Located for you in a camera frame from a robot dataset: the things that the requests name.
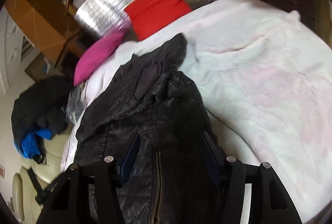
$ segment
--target jacket zipper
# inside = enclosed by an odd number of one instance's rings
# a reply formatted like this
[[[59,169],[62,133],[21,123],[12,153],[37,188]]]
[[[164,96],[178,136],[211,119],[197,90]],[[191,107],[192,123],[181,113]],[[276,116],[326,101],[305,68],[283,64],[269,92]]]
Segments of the jacket zipper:
[[[151,224],[159,224],[160,223],[160,208],[161,208],[161,196],[162,196],[162,188],[163,188],[163,179],[161,173],[161,153],[160,151],[156,152],[155,155],[156,161],[156,197],[151,217]]]

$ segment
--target black jacket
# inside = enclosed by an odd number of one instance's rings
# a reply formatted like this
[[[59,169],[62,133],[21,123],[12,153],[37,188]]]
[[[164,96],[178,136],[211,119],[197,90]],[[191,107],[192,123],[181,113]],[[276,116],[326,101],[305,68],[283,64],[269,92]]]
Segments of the black jacket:
[[[12,111],[14,141],[21,150],[21,142],[34,124],[60,134],[66,129],[62,107],[67,104],[73,82],[66,77],[50,77],[35,83],[15,100]]]
[[[195,83],[177,72],[185,50],[179,34],[149,54],[134,55],[87,108],[77,131],[80,165],[114,155],[140,134],[131,178],[117,189],[126,223],[216,220],[220,193],[200,154],[199,135],[216,138]]]

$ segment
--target bolt head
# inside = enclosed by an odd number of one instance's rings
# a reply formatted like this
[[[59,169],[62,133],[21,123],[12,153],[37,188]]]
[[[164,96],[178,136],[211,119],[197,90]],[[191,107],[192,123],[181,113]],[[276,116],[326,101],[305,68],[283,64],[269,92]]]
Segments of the bolt head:
[[[228,157],[226,158],[226,160],[227,160],[228,162],[235,162],[235,161],[236,161],[236,158],[230,155],[230,156],[228,156]]]
[[[265,169],[269,169],[269,168],[271,168],[271,164],[269,162],[263,162],[263,167]]]
[[[77,169],[77,168],[78,168],[78,164],[77,164],[77,163],[72,163],[72,164],[69,166],[69,168],[70,168],[71,170]]]
[[[109,155],[109,156],[107,156],[107,157],[104,158],[104,161],[105,161],[106,163],[110,163],[110,162],[112,162],[113,160],[114,160],[114,157],[112,157],[111,155]]]

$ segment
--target white sheet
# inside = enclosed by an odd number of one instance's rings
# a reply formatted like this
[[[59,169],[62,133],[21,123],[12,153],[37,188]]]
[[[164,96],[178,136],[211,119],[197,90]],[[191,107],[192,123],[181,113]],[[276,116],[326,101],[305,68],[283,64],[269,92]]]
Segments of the white sheet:
[[[270,162],[308,222],[332,200],[332,51],[296,11],[258,0],[197,9],[142,42],[122,44],[90,77],[88,105],[132,54],[151,52],[180,32],[188,41],[180,70],[218,118],[212,125],[220,145],[244,163]],[[73,162],[78,126],[62,170]],[[247,199],[243,223],[249,207]]]

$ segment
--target red pillow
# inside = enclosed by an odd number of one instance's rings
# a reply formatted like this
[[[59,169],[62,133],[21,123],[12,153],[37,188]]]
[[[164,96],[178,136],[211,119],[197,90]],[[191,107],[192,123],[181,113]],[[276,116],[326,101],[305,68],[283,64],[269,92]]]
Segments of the red pillow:
[[[125,11],[141,41],[192,10],[184,0],[135,0]]]

